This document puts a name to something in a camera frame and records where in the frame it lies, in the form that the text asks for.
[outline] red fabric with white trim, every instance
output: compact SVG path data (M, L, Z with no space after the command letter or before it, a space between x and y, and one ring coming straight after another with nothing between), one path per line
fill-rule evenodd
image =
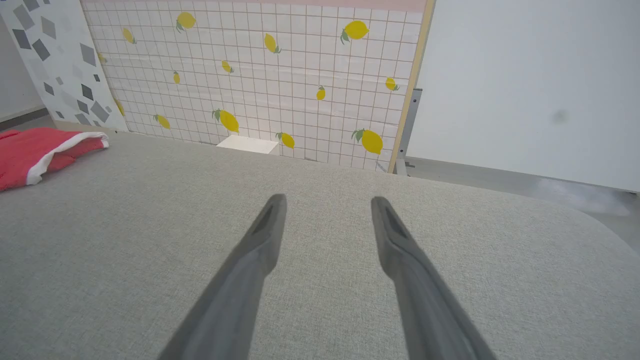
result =
M104 133L38 127L0 133L0 192L37 184L45 172L71 165L78 157L109 147Z

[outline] green leaf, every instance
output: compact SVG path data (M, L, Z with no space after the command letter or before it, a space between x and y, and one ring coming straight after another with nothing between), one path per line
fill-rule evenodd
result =
M342 42L342 45L344 45L344 42L349 42L349 35L347 35L347 32L342 29L342 35L340 35L340 41Z
M356 142L360 142L360 139L362 139L362 135L364 135L364 129L358 130L358 132L356 133Z

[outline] grid pattern backdrop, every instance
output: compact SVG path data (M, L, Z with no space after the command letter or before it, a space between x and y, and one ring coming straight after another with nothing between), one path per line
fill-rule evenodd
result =
M290 135L284 156L388 169L421 13L211 1L83 9L131 131L217 144L233 134L214 116L221 109L241 136ZM369 31L344 41L354 20ZM267 34L279 53L265 45ZM382 149L367 150L375 136L358 140L360 129L379 136Z

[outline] gray upholstered cushion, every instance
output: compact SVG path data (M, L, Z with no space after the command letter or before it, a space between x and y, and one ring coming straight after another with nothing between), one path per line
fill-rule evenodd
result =
M637 359L640 258L506 193L130 134L0 193L0 358L153 359L267 198L287 225L251 359L402 359L386 196L500 359Z

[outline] lemon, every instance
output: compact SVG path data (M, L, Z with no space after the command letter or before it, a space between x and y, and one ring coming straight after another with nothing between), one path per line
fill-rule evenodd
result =
M293 141L293 137L287 133L277 133L276 137L278 139L282 140L282 143L286 146L286 147L290 147L293 149L293 147L296 145L296 142Z
M387 78L387 88L391 91L396 91L399 87L396 85L396 81L392 78Z
M276 46L276 39L269 34L264 35L264 45L274 54L280 54L280 51L282 51L279 46Z
M229 74L231 74L234 71L234 68L232 68L228 62L223 61L222 62L222 68L225 69L226 72L228 72Z
M196 24L196 18L188 12L178 15L178 19L175 21L175 28L180 33L181 30L191 29Z
M169 125L169 121L166 119L166 117L162 115L154 115L154 120L157 121L158 124L160 124L163 128L171 129L171 125Z
M227 128L227 130L233 131L235 133L240 133L238 129L240 125L238 125L238 121L236 120L235 116L231 115L225 110L220 109L214 110L211 115L213 115L213 117L215 117L217 121L220 121Z
M320 86L318 88L318 93L316 94L316 98L318 100L324 100L324 96L325 95L326 95L326 92L325 92L324 88Z
M113 100L116 102L116 105L118 106L118 110L120 110L120 113L122 114L122 116L124 116L124 109L122 108L122 104L120 104L120 101L118 101L118 99L116 99L115 97L113 98Z
M368 32L369 29L367 29L367 24L364 22L360 20L351 21L342 30L340 41L344 44L345 41L349 41L349 38L358 40L363 38Z
M130 42L132 44L135 44L137 42L136 38L133 37L133 35L131 34L131 31L129 31L129 29L122 28L122 34L123 34L123 36L124 36L126 41L128 41L128 42Z
M362 139L362 146L367 151L380 155L380 151L382 151L382 138L380 135L371 130L360 129L353 131L351 138L353 139L354 136L357 142Z

